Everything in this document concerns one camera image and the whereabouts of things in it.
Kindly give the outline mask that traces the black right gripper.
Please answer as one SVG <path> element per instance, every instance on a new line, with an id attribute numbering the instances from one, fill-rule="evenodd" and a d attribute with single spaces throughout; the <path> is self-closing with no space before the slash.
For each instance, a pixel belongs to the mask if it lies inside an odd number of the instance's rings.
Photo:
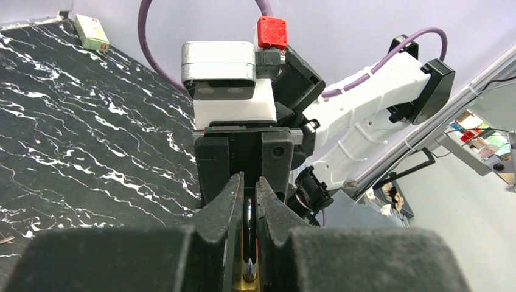
<path id="1" fill-rule="evenodd" d="M 245 193 L 254 193 L 265 178 L 283 200 L 290 172 L 303 162 L 296 149 L 303 142 L 301 127 L 307 123 L 300 111 L 276 102 L 277 121 L 249 117 L 242 121 L 212 121 L 196 131 L 194 142 L 202 205 L 214 200 L 232 175 L 241 177 Z"/>

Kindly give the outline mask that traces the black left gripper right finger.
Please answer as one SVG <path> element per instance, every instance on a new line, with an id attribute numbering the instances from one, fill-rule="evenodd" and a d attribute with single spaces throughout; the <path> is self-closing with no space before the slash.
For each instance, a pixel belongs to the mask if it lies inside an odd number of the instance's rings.
<path id="1" fill-rule="evenodd" d="M 317 228 L 256 184 L 260 280 L 266 291 L 469 291 L 435 232 Z"/>

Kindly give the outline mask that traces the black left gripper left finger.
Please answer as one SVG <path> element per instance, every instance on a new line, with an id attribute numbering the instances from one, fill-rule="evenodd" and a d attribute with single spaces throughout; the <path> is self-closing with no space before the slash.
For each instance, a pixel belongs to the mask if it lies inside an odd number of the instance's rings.
<path id="1" fill-rule="evenodd" d="M 186 224 L 63 229 L 37 236 L 6 291 L 231 291 L 239 277 L 244 177 Z"/>

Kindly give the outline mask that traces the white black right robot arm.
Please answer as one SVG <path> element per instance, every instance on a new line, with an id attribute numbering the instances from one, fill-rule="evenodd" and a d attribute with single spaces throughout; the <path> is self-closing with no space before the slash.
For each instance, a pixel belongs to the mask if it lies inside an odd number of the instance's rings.
<path id="1" fill-rule="evenodd" d="M 402 35 L 384 59 L 326 86 L 282 41 L 184 43 L 203 201 L 219 178 L 243 172 L 246 220 L 256 216 L 260 177 L 301 217 L 325 208 L 379 145 L 448 102 L 455 71 L 441 58 L 421 63 L 416 50 Z"/>

